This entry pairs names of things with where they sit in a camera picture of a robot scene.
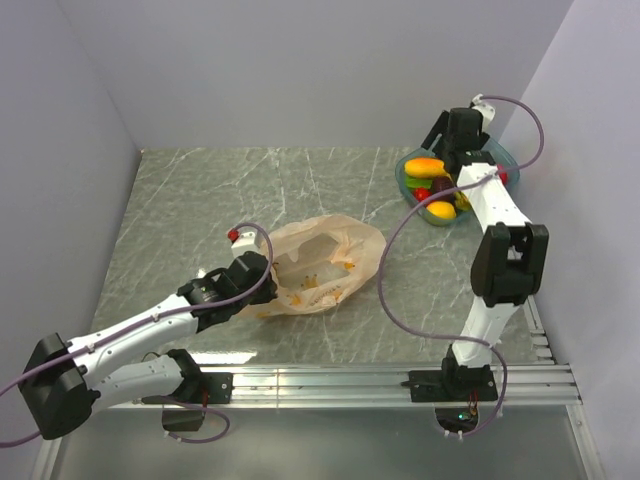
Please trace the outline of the translucent printed plastic bag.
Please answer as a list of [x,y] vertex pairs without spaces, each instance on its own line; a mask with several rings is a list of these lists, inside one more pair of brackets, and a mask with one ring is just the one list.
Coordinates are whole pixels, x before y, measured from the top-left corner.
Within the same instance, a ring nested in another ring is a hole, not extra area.
[[269,234],[277,298],[241,315],[311,315],[345,301],[377,273],[386,246],[376,228],[334,214],[289,223]]

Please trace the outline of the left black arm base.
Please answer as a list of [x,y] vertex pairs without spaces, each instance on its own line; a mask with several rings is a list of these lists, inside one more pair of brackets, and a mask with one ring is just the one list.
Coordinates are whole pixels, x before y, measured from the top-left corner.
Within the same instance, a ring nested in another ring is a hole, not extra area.
[[[228,416],[215,410],[214,406],[230,403],[233,380],[234,375],[230,372],[204,373],[199,386],[171,396],[168,403],[165,403],[165,397],[158,395],[143,397],[140,402],[162,407],[162,428],[174,440],[191,444],[213,442],[223,438],[231,427]],[[204,428],[208,415],[222,421],[222,430],[210,438],[194,438],[193,434]]]

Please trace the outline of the green toy pepper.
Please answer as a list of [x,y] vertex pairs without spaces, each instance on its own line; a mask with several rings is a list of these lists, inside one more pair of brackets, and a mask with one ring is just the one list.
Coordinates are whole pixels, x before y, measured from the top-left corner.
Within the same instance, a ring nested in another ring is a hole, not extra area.
[[424,189],[430,190],[432,186],[432,181],[433,181],[432,178],[415,178],[409,175],[406,175],[404,177],[404,184],[406,188],[409,189],[410,191],[413,191],[418,188],[424,188]]

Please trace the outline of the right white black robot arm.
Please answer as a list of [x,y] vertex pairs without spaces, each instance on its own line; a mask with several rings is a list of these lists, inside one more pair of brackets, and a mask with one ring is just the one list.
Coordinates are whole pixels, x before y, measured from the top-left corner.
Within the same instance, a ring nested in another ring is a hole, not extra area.
[[485,128],[495,109],[478,98],[468,107],[441,114],[423,145],[434,146],[453,184],[469,201],[483,237],[472,263],[474,300],[461,332],[442,362],[440,386],[445,395],[462,399],[488,379],[491,348],[508,320],[537,293],[549,243],[548,229],[536,225],[516,206],[500,168],[485,149]]

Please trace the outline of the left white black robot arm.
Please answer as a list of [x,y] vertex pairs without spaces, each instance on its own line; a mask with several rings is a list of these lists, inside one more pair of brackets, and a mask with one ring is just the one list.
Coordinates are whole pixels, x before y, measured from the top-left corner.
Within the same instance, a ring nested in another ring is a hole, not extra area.
[[186,350],[172,349],[150,361],[142,356],[275,299],[271,266],[269,258],[246,252],[109,328],[72,340],[57,334],[41,339],[18,381],[40,436],[63,437],[92,415],[135,399],[202,403],[207,380]]

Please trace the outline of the yellow toy lemon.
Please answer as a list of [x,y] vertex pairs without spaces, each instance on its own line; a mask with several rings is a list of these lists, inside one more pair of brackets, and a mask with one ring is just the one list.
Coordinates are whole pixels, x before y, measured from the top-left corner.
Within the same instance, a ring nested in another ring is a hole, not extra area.
[[455,207],[446,201],[434,201],[426,206],[426,211],[439,220],[450,221],[457,217]]

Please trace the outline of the orange yellow toy mango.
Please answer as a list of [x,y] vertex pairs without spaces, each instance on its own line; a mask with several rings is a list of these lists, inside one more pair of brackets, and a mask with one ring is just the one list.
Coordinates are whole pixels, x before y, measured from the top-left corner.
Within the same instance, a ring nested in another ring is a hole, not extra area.
[[407,176],[416,179],[429,179],[447,175],[444,162],[431,157],[416,157],[408,160],[404,164],[404,172]]

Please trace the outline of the dark purple toy fruit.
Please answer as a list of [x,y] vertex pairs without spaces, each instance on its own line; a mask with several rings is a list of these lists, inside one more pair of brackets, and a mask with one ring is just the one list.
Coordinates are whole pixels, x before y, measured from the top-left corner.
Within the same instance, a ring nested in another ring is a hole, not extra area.
[[435,177],[432,180],[431,193],[432,194],[440,193],[445,190],[450,190],[454,187],[455,185],[450,177],[448,176]]

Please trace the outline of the red toy strawberry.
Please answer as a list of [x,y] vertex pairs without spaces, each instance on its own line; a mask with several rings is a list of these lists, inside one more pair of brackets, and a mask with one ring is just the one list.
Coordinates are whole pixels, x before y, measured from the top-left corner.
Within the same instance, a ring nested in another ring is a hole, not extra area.
[[431,196],[431,192],[427,188],[419,187],[413,191],[413,196],[417,202],[423,202]]

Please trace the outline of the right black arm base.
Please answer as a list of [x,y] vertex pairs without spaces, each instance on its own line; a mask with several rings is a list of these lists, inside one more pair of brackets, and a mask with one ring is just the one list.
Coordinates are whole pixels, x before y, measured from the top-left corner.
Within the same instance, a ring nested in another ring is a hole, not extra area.
[[438,404],[435,408],[437,425],[445,434],[459,438],[481,429],[481,402],[497,401],[497,406],[501,407],[505,393],[498,390],[489,366],[411,370],[401,386],[409,391],[412,403]]

